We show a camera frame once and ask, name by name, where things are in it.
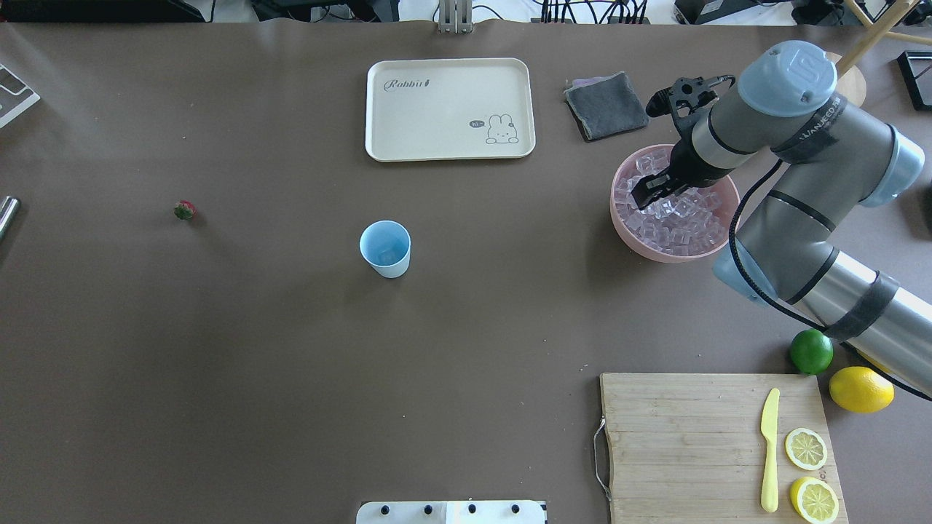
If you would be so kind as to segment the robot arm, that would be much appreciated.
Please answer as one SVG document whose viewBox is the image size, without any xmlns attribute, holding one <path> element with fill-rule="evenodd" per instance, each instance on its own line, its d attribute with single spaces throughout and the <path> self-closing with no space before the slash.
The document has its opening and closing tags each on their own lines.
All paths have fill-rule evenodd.
<svg viewBox="0 0 932 524">
<path fill-rule="evenodd" d="M 672 116 L 679 133 L 669 164 L 636 183 L 646 208 L 689 188 L 709 188 L 760 150 L 775 185 L 749 218 L 732 217 L 716 277 L 750 301 L 860 351 L 893 384 L 931 392 L 930 305 L 891 276 L 829 242 L 855 206 L 892 202 L 923 170 L 921 147 L 849 102 L 824 50 L 775 44 L 739 76 L 678 79 L 646 113 Z"/>
</svg>

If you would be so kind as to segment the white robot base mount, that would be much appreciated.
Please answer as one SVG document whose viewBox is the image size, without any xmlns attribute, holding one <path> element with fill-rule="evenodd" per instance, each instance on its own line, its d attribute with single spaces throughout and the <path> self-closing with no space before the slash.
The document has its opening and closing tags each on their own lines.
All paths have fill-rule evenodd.
<svg viewBox="0 0 932 524">
<path fill-rule="evenodd" d="M 547 523 L 544 501 L 446 500 L 370 501 L 360 505 L 356 523 Z"/>
</svg>

